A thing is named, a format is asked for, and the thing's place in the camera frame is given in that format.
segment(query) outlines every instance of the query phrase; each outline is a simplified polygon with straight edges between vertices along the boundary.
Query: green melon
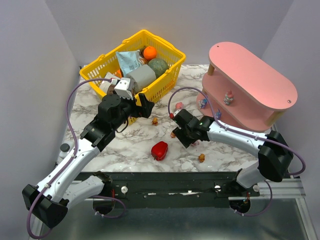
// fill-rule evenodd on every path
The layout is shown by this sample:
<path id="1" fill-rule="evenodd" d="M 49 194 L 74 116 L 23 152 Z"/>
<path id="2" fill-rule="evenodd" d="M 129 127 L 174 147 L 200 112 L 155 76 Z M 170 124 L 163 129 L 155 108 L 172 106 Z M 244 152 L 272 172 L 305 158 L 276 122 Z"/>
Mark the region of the green melon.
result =
<path id="1" fill-rule="evenodd" d="M 159 78 L 162 74 L 169 69 L 168 63 L 161 58 L 154 58 L 149 61 L 149 67 L 155 72 L 156 78 Z"/>

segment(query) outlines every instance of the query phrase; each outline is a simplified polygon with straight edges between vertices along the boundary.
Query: gray floor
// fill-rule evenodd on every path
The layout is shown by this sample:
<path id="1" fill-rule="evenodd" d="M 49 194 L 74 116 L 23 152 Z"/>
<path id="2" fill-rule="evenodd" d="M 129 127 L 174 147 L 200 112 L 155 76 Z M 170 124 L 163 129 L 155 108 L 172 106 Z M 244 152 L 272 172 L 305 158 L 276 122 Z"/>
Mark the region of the gray floor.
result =
<path id="1" fill-rule="evenodd" d="M 267 201 L 255 200 L 250 212 Z M 257 217 L 225 208 L 128 209 L 126 216 L 95 216 L 91 201 L 71 209 L 45 240 L 307 240 L 294 199 L 275 199 Z"/>

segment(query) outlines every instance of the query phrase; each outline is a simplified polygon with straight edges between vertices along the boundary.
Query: gray cylinder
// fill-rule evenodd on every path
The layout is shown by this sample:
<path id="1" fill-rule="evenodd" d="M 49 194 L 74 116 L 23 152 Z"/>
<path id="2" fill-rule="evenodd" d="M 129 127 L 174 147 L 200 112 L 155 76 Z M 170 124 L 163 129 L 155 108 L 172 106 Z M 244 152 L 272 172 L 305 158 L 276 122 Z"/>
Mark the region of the gray cylinder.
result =
<path id="1" fill-rule="evenodd" d="M 141 92 L 142 89 L 148 87 L 157 79 L 155 71 L 153 71 L 148 65 L 138 67 L 137 69 L 127 73 L 125 77 L 134 81 L 133 89 L 135 94 Z"/>

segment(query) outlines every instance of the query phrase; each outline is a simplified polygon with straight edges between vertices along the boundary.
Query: red pepper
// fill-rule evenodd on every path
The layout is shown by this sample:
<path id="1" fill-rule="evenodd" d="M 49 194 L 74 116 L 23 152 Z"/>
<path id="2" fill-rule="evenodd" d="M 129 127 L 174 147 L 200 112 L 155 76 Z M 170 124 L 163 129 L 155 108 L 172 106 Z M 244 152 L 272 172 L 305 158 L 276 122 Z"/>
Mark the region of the red pepper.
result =
<path id="1" fill-rule="evenodd" d="M 162 161 L 163 159 L 165 159 L 167 151 L 168 144 L 164 141 L 160 141 L 152 147 L 151 155 L 154 157 L 155 160 Z"/>

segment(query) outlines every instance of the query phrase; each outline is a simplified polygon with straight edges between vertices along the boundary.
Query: basket rim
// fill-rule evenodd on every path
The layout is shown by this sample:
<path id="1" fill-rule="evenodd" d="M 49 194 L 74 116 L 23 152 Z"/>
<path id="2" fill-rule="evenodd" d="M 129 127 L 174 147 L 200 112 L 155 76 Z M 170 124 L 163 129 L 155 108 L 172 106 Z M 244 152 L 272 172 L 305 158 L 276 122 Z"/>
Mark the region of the basket rim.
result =
<path id="1" fill-rule="evenodd" d="M 181 58 L 175 63 L 173 64 L 168 70 L 165 71 L 165 73 L 160 76 L 159 78 L 157 78 L 153 83 L 151 83 L 150 85 L 155 85 L 157 84 L 159 81 L 161 81 L 167 74 L 169 74 L 174 68 L 178 67 L 179 65 L 182 65 L 182 63 L 186 60 L 186 55 L 180 51 L 179 49 L 177 49 L 174 45 L 172 45 L 170 42 L 168 42 L 167 40 L 163 39 L 160 36 L 154 35 L 153 33 L 149 32 L 146 29 L 142 29 L 140 31 L 138 31 L 137 33 L 135 33 L 134 35 L 132 35 L 131 37 L 125 39 L 122 41 L 122 44 L 120 44 L 119 46 L 117 46 L 116 48 L 114 48 L 113 50 L 109 51 L 107 54 L 102 54 L 100 55 L 96 60 L 92 61 L 91 63 L 89 63 L 87 66 L 83 67 L 80 70 L 80 75 L 84 78 L 84 80 L 90 80 L 93 78 L 89 78 L 87 75 L 84 74 L 84 72 L 86 72 L 89 68 L 91 68 L 93 65 L 95 65 L 96 63 L 98 63 L 99 61 L 103 60 L 104 58 L 108 57 L 110 54 L 112 54 L 113 52 L 116 52 L 118 49 L 120 49 L 121 47 L 123 47 L 124 45 L 126 45 L 132 38 L 136 37 L 137 35 L 140 35 L 142 33 L 146 33 L 148 35 L 150 35 L 152 38 L 157 39 L 158 41 L 162 42 L 163 44 L 167 45 L 167 47 L 169 49 L 172 49 L 173 51 L 175 51 L 176 53 L 178 53 L 179 55 L 181 55 Z M 102 91 L 93 81 L 89 82 L 90 86 L 93 88 L 93 90 L 100 95 L 101 97 L 104 97 L 106 95 L 106 93 L 104 91 Z M 140 91 L 140 93 L 145 93 L 148 90 L 148 87 L 145 87 L 142 91 Z"/>

